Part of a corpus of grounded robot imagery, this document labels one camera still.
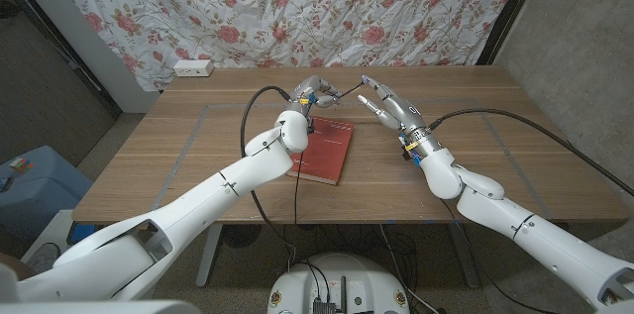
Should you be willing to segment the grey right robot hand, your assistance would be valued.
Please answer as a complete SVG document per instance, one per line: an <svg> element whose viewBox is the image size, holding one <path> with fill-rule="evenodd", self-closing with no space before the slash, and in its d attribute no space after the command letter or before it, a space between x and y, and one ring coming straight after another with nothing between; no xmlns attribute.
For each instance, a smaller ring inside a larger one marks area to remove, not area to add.
<svg viewBox="0 0 634 314"><path fill-rule="evenodd" d="M358 96L359 101L375 114L383 126L399 132L399 140L411 157L422 159L442 148L427 130L420 112L413 104L400 98L387 85L365 74L362 74L361 78L363 84L376 92L385 108L378 107L363 95Z"/></svg>

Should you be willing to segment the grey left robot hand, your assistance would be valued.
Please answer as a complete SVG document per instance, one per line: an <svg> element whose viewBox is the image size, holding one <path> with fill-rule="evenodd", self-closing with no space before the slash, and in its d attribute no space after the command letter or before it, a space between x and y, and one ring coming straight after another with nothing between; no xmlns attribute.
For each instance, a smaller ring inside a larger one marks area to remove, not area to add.
<svg viewBox="0 0 634 314"><path fill-rule="evenodd" d="M289 94L289 103L285 110L307 116L313 106L328 108L338 104L342 97L343 93L330 82L317 75L311 75Z"/></svg>

